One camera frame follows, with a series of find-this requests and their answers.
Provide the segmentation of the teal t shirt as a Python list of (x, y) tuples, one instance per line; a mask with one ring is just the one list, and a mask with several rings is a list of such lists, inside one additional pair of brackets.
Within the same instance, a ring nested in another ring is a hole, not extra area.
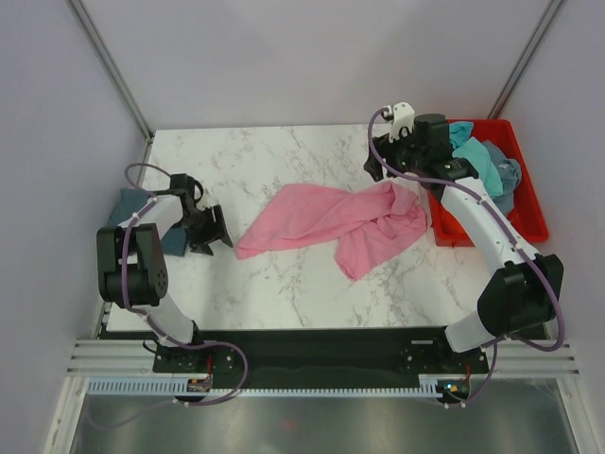
[(501, 177), (492, 161), (488, 149), (472, 136), (474, 124), (457, 121), (449, 124), (449, 139), (455, 158), (466, 159), (477, 171), (491, 197), (504, 194)]

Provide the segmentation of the red plastic bin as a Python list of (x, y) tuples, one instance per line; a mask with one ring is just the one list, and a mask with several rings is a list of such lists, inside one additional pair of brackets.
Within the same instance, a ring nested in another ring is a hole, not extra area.
[[(513, 207), (507, 219), (530, 243), (546, 242), (549, 233), (512, 125), (504, 119), (470, 119), (470, 122), (474, 124), (473, 137), (479, 141), (491, 141), (507, 158), (515, 159), (521, 167), (521, 182), (513, 192)], [(437, 246), (473, 247), (460, 224), (432, 195), (428, 196), (428, 203)]]

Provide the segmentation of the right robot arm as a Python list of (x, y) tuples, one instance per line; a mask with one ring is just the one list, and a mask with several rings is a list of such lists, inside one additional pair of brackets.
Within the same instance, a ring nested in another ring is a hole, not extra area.
[(400, 177), (419, 183), (458, 221), (492, 275), (475, 312), (445, 328), (446, 340), (432, 351), (435, 365), (454, 372), (466, 362), (467, 351), (504, 338), (543, 352), (560, 349), (565, 340), (561, 260), (525, 240), (497, 208), (474, 166), (454, 157), (444, 115), (416, 115), (400, 103), (380, 108), (370, 121), (377, 119), (389, 124), (389, 132), (368, 137), (365, 170), (375, 181)]

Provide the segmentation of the corner aluminium post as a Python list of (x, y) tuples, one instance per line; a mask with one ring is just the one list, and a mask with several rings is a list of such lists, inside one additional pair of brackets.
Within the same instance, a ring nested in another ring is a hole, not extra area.
[(138, 131), (143, 135), (145, 141), (150, 143), (154, 137), (154, 132), (144, 118), (138, 103), (85, 3), (81, 0), (66, 0), (65, 3), (75, 15), (84, 36), (99, 58), (104, 71), (111, 81), (112, 87), (123, 102)]
[(487, 114), (488, 119), (497, 119), (502, 115), (509, 104), (512, 95), (523, 79), (523, 76), (530, 67), (533, 59), (537, 56), (541, 45), (552, 27), (556, 24), (558, 17), (567, 3), (567, 0), (549, 0), (546, 3), (544, 11), (541, 13), (532, 29), (521, 53), (512, 66), (504, 85), (491, 106)]

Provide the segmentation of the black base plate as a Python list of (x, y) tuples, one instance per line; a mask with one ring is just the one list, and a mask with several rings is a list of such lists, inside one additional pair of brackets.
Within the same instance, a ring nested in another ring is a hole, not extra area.
[(196, 340), (205, 349), (158, 346), (154, 372), (211, 373), (218, 388), (369, 390), (488, 371), (479, 349), (453, 352), (441, 327), (215, 330)]

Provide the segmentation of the right corner aluminium post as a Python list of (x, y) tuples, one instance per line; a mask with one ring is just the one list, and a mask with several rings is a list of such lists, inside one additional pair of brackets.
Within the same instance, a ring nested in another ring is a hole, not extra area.
[(523, 79), (523, 76), (530, 67), (533, 59), (537, 56), (541, 45), (552, 27), (556, 24), (558, 17), (567, 3), (567, 0), (549, 0), (546, 3), (544, 11), (541, 13), (532, 29), (521, 53), (512, 66), (504, 85), (491, 106), (487, 114), (488, 119), (497, 119), (502, 115), (509, 104), (512, 95)]

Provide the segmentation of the pink t shirt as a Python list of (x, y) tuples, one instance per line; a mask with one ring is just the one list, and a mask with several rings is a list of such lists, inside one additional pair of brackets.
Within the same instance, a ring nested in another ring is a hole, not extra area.
[(359, 192), (295, 183), (284, 186), (235, 246), (238, 259), (337, 242), (340, 270), (358, 281), (404, 252), (427, 229), (418, 196), (390, 182)]

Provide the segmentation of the aluminium frame rail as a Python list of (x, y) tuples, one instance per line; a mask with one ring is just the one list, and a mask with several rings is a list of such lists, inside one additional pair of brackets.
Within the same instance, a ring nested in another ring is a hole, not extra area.
[(352, 346), (346, 341), (242, 341), (238, 355), (231, 347), (186, 351), (158, 347), (142, 340), (80, 340), (69, 359), (72, 376), (232, 376), (245, 366), (251, 373), (320, 374), (344, 372), (351, 376), (387, 372), (397, 376), (482, 377), (493, 371), (501, 378), (559, 378), (577, 375), (572, 349), (564, 345), (546, 354), (520, 343), (505, 341), (495, 352), (443, 355), (426, 341), (371, 341)]

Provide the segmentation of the left corner aluminium post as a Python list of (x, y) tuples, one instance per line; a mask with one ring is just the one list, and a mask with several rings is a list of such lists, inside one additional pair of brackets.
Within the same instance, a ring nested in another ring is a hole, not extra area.
[(111, 81), (112, 87), (123, 102), (138, 131), (143, 135), (145, 141), (150, 143), (154, 137), (154, 132), (144, 118), (138, 103), (85, 3), (81, 0), (66, 0), (65, 3), (75, 15), (84, 36), (99, 58), (104, 71)]

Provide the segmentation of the grey blue t shirt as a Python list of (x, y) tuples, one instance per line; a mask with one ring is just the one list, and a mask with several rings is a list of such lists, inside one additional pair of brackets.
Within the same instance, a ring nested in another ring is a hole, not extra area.
[(521, 166), (516, 159), (508, 158), (491, 141), (484, 141), (483, 146), (489, 152), (502, 186), (498, 193), (491, 193), (491, 197), (503, 215), (508, 216), (514, 208), (514, 191), (522, 181)]

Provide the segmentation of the folded dark blue t shirt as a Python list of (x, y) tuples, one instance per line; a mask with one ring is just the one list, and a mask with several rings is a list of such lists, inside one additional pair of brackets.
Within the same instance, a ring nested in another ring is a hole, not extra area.
[[(136, 189), (122, 188), (120, 199), (114, 206), (106, 226), (116, 226), (127, 220), (130, 215), (140, 210), (147, 202), (148, 196)], [(182, 227), (172, 227), (163, 237), (162, 246), (166, 255), (185, 256), (188, 240)]]

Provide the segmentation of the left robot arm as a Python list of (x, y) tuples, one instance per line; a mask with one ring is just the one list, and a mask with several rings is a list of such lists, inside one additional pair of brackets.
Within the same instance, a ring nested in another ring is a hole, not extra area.
[(169, 187), (146, 198), (124, 220), (96, 233), (98, 288), (101, 298), (138, 316), (161, 345), (177, 347), (175, 361), (196, 372), (207, 361), (207, 349), (197, 339), (197, 324), (185, 316), (169, 295), (164, 237), (183, 230), (192, 253), (212, 256), (211, 244), (233, 242), (222, 207), (204, 192), (194, 177), (169, 176)]

